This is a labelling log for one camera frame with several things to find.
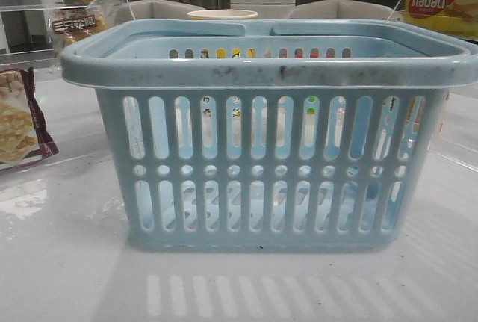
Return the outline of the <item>yellow nabati wafer box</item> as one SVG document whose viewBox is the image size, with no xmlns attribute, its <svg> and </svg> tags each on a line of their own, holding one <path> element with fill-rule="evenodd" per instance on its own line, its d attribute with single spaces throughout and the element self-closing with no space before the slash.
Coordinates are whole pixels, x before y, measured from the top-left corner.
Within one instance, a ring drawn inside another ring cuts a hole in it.
<svg viewBox="0 0 478 322">
<path fill-rule="evenodd" d="M 477 0 L 406 0 L 403 21 L 456 37 L 477 38 Z"/>
</svg>

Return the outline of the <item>maroon cracker snack bag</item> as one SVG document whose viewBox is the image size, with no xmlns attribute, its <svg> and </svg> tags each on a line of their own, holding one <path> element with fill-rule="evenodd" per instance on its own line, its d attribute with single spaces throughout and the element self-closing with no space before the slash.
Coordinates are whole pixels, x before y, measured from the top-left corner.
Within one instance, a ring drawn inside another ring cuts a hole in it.
<svg viewBox="0 0 478 322">
<path fill-rule="evenodd" d="M 1 71 L 1 170 L 59 153 L 37 102 L 34 69 Z"/>
</svg>

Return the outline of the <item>light blue plastic basket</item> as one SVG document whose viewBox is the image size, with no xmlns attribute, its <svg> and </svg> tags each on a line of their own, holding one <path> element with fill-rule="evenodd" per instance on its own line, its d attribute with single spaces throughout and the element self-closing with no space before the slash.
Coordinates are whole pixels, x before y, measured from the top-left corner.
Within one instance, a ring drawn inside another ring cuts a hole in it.
<svg viewBox="0 0 478 322">
<path fill-rule="evenodd" d="M 477 82 L 475 44 L 366 19 L 135 20 L 60 63 L 148 250 L 388 246 L 450 89 Z"/>
</svg>

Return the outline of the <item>clear acrylic shelf left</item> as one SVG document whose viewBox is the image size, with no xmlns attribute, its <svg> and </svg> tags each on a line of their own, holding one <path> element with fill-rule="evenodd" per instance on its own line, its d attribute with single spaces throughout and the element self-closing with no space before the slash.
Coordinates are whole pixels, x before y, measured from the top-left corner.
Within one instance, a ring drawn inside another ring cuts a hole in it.
<svg viewBox="0 0 478 322">
<path fill-rule="evenodd" d="M 46 18 L 46 37 L 49 13 L 53 10 L 64 9 L 78 4 L 65 4 L 63 1 L 55 0 L 1 0 L 2 13 L 28 13 L 41 11 Z M 59 58 L 55 58 L 52 50 L 52 43 L 45 49 L 24 51 L 20 50 L 14 53 L 1 54 L 2 69 L 27 69 L 33 68 L 52 68 L 59 66 Z"/>
</svg>

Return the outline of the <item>clear bagged bread pack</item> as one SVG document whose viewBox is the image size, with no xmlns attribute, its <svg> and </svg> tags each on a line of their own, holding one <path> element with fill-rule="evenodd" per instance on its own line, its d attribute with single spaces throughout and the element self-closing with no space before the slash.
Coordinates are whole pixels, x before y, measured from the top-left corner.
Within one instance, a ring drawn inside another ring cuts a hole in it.
<svg viewBox="0 0 478 322">
<path fill-rule="evenodd" d="M 93 0 L 89 4 L 53 10 L 49 13 L 47 33 L 55 58 L 73 43 L 118 24 L 117 15 L 126 0 Z"/>
</svg>

